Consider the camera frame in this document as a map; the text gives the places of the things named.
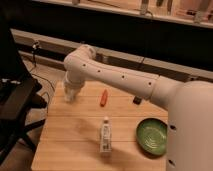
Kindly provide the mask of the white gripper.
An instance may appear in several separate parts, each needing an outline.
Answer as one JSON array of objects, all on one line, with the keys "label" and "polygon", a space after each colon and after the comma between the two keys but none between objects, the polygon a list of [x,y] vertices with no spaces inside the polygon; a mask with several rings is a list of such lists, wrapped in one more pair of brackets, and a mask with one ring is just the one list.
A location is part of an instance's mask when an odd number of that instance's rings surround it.
[{"label": "white gripper", "polygon": [[73,102],[81,91],[81,86],[79,85],[72,85],[69,82],[63,82],[64,87],[64,98],[67,102]]}]

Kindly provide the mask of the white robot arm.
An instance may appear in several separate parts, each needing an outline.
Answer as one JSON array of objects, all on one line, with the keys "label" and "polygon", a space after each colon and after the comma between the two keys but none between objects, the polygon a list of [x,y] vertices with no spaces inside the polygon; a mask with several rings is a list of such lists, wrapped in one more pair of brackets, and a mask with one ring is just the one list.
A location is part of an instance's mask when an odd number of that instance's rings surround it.
[{"label": "white robot arm", "polygon": [[95,60],[87,44],[64,59],[65,97],[72,100],[90,77],[168,112],[166,171],[213,171],[213,83],[181,82]]}]

